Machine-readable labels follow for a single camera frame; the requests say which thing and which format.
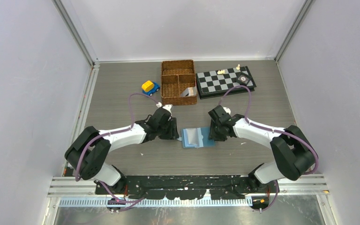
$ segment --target gray wood tabletop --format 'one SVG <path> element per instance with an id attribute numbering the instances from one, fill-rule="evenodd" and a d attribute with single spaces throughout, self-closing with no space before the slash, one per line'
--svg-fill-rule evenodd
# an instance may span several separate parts
<path id="1" fill-rule="evenodd" d="M 233 68 L 237 64 L 248 66 L 257 87 L 252 92 L 252 105 L 248 117 L 254 121 L 276 127 L 294 124 L 278 68 L 274 61 L 196 61 L 195 71 L 205 72 Z M 131 123 L 128 96 L 141 92 L 141 85 L 152 80 L 160 83 L 160 62 L 103 63 L 86 126 L 96 129 L 115 129 Z M 154 94 L 160 100 L 160 92 Z M 200 100 L 196 105 L 174 106 L 173 116 L 183 128 L 208 127 L 208 111 L 217 106 L 220 97 Z M 222 105 L 232 114 L 243 114 L 247 107 L 247 93 L 227 96 Z M 136 120 L 142 120 L 156 110 L 155 103 L 142 96 L 132 97 Z M 229 138 L 217 142 L 215 147 L 184 149 L 180 141 L 156 139 L 138 145 L 129 145 L 110 152 L 106 162 L 127 175 L 198 175 L 248 174 L 261 163 L 273 160 L 271 150 L 251 140 Z"/>

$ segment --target wicker basket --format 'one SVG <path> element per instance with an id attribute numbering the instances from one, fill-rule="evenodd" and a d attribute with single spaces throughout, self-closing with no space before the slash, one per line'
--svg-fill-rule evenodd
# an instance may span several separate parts
<path id="1" fill-rule="evenodd" d="M 196 104 L 196 95 L 180 97 L 186 88 L 195 87 L 194 61 L 163 61 L 161 72 L 161 94 L 164 105 Z"/>

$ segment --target chessboard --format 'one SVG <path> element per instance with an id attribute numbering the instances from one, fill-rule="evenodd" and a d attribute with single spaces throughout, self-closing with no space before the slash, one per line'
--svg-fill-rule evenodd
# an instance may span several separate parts
<path id="1" fill-rule="evenodd" d="M 223 96 L 228 89 L 238 85 L 247 86 L 250 91 L 255 90 L 256 83 L 248 67 L 240 67 L 239 70 L 237 68 L 225 69 L 224 74 L 217 74 L 218 71 L 195 74 L 200 99 Z M 243 92 L 247 92 L 247 90 L 236 88 L 228 94 Z"/>

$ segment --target white wall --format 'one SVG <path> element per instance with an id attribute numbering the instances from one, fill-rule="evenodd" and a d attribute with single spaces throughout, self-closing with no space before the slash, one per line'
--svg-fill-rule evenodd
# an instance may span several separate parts
<path id="1" fill-rule="evenodd" d="M 340 224 L 360 224 L 360 1 L 315 1 L 280 68 Z"/>
<path id="2" fill-rule="evenodd" d="M 0 225 L 37 225 L 89 65 L 51 0 L 0 0 Z"/>
<path id="3" fill-rule="evenodd" d="M 64 0 L 100 61 L 275 57 L 304 0 Z"/>

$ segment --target black and white robotic arm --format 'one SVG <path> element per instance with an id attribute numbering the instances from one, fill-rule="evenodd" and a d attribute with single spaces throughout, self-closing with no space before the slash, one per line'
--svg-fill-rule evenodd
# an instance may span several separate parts
<path id="1" fill-rule="evenodd" d="M 153 115 L 149 115 L 145 120 L 136 121 L 133 127 L 127 126 L 113 130 L 85 128 L 65 153 L 66 160 L 73 168 L 76 168 L 81 152 L 87 143 L 99 135 L 110 133 L 94 141 L 91 145 L 93 150 L 88 149 L 86 151 L 81 162 L 79 175 L 84 180 L 95 179 L 109 186 L 123 185 L 120 182 L 123 174 L 114 166 L 104 162 L 109 152 L 127 145 L 152 141 L 156 137 L 166 140 L 179 138 L 176 118 L 172 117 L 172 105 L 157 106 L 159 108 Z"/>
<path id="2" fill-rule="evenodd" d="M 212 119 L 210 139 L 226 141 L 227 137 L 246 138 L 272 150 L 275 161 L 259 165 L 248 175 L 252 190 L 259 190 L 270 181 L 284 177 L 297 180 L 315 163 L 313 154 L 304 145 L 284 134 L 274 132 L 274 130 L 285 131 L 308 143 L 297 126 L 271 127 L 250 119 L 247 121 L 240 114 L 231 116 L 231 110 L 220 105 L 209 111 L 209 115 Z M 252 123 L 267 130 L 252 126 Z"/>

